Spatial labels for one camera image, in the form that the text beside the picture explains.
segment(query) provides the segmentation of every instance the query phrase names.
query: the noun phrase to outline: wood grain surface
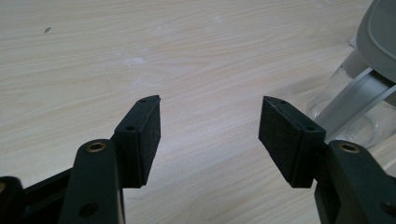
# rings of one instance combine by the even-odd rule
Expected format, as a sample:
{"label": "wood grain surface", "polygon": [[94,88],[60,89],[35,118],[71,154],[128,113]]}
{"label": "wood grain surface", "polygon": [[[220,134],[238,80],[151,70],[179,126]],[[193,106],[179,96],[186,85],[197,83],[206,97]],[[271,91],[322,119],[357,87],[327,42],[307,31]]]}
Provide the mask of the wood grain surface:
{"label": "wood grain surface", "polygon": [[[2,0],[0,176],[25,187],[159,94],[163,138],[128,223],[319,223],[258,139],[264,95],[304,111],[369,0]],[[396,138],[372,149],[396,175]]]}

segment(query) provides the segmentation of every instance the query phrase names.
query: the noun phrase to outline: transparent plastic part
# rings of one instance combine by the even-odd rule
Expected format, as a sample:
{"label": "transparent plastic part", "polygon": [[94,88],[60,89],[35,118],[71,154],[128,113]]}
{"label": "transparent plastic part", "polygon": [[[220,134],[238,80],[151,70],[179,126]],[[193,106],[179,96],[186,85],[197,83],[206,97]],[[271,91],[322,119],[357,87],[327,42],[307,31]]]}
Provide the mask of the transparent plastic part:
{"label": "transparent plastic part", "polygon": [[[308,117],[315,120],[351,81],[352,78],[341,65],[326,87],[308,104],[306,111]],[[396,132],[396,107],[388,103],[387,99],[349,123],[335,137],[327,139],[327,142],[338,139],[354,142],[363,147],[372,147],[392,136]]]}

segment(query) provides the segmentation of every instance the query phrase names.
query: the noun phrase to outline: light wood tabletop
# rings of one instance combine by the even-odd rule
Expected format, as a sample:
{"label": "light wood tabletop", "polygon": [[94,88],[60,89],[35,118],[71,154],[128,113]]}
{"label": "light wood tabletop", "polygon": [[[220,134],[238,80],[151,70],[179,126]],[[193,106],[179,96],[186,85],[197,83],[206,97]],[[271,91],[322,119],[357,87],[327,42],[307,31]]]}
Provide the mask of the light wood tabletop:
{"label": "light wood tabletop", "polygon": [[[2,0],[0,176],[29,187],[159,94],[162,139],[127,223],[319,223],[258,139],[264,95],[305,111],[369,0]],[[372,148],[396,175],[396,138]]]}

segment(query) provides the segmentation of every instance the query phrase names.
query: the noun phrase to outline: small dark speck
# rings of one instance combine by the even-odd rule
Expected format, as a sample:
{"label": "small dark speck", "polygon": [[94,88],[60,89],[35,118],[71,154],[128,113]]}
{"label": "small dark speck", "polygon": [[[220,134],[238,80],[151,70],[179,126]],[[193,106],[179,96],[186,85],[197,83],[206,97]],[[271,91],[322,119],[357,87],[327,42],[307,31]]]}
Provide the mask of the small dark speck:
{"label": "small dark speck", "polygon": [[47,28],[47,29],[44,31],[44,34],[48,33],[49,31],[50,31],[50,27]]}

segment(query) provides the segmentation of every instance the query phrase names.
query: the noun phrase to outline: wooden table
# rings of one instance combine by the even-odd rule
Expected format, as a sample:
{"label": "wooden table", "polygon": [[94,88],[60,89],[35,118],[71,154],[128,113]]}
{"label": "wooden table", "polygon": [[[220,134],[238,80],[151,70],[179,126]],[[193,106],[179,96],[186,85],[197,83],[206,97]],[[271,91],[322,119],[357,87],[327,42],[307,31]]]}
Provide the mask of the wooden table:
{"label": "wooden table", "polygon": [[[3,0],[0,176],[25,187],[159,94],[163,138],[128,223],[319,223],[258,139],[264,95],[304,111],[369,0]],[[396,138],[372,149],[396,174]]]}

